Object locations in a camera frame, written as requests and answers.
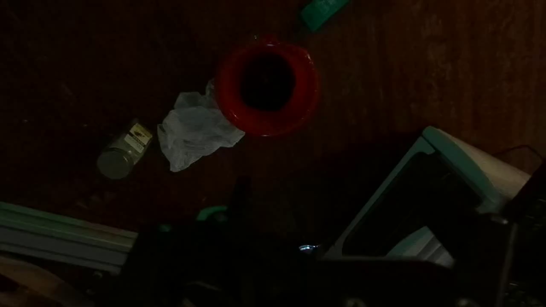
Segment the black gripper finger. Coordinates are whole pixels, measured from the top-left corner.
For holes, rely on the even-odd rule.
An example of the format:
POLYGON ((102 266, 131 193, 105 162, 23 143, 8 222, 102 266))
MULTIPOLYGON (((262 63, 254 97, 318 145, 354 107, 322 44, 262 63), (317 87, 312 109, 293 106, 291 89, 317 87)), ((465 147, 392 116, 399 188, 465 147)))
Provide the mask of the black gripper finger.
POLYGON ((235 181, 228 201, 228 222, 238 232, 250 229, 250 179, 247 176, 235 181))

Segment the aluminium extrusion robot base frame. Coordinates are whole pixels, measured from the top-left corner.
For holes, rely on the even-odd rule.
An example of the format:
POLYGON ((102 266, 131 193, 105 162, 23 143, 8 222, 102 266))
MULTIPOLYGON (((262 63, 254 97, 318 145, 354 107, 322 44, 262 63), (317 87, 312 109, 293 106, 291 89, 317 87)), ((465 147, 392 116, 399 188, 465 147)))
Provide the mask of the aluminium extrusion robot base frame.
POLYGON ((0 201, 0 251, 117 273, 138 234, 0 201))

